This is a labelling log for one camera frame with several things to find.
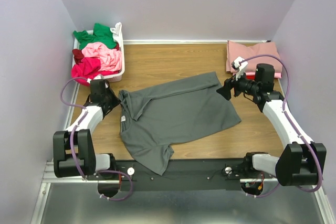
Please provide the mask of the dark grey t shirt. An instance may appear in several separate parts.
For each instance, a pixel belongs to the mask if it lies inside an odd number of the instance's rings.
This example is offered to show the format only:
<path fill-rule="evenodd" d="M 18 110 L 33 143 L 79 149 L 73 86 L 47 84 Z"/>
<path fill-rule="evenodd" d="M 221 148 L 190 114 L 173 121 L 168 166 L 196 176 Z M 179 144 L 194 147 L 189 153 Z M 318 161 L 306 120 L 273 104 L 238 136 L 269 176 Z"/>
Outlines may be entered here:
<path fill-rule="evenodd" d="M 134 160 L 163 175 L 173 144 L 198 140 L 241 122 L 217 89 L 215 72 L 138 91 L 121 90 L 121 139 Z"/>

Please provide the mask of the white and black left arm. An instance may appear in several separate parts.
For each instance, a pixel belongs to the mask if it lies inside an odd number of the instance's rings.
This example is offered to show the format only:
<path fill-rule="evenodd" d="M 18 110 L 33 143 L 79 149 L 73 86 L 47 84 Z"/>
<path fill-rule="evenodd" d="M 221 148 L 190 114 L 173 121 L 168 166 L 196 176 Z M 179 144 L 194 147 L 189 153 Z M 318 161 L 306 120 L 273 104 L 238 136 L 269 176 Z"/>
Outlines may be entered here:
<path fill-rule="evenodd" d="M 92 133 L 121 101 L 105 79 L 73 79 L 84 80 L 90 87 L 90 94 L 84 105 L 78 105 L 66 102 L 63 93 L 60 93 L 63 104 L 81 108 L 81 113 L 72 125 L 53 135 L 54 174 L 57 178 L 81 176 L 86 179 L 105 170 L 117 169 L 112 154 L 95 152 Z"/>

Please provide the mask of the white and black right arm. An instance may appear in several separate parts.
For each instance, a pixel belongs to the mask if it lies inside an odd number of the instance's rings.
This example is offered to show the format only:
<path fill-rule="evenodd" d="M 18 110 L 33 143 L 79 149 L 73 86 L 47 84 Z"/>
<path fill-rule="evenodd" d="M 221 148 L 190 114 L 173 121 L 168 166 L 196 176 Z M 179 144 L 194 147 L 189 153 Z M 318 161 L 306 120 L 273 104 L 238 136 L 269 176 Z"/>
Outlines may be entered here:
<path fill-rule="evenodd" d="M 273 125 L 284 150 L 280 157 L 260 152 L 247 153 L 242 169 L 245 172 L 268 173 L 277 178 L 282 186 L 313 186 L 314 190 L 318 190 L 322 184 L 327 153 L 325 146 L 314 142 L 304 132 L 290 113 L 285 97 L 274 90 L 274 67 L 266 63 L 258 64 L 255 77 L 250 80 L 245 73 L 247 65 L 247 60 L 236 59 L 232 64 L 236 74 L 225 80 L 217 93 L 226 100 L 240 94 L 250 95 L 253 103 Z"/>

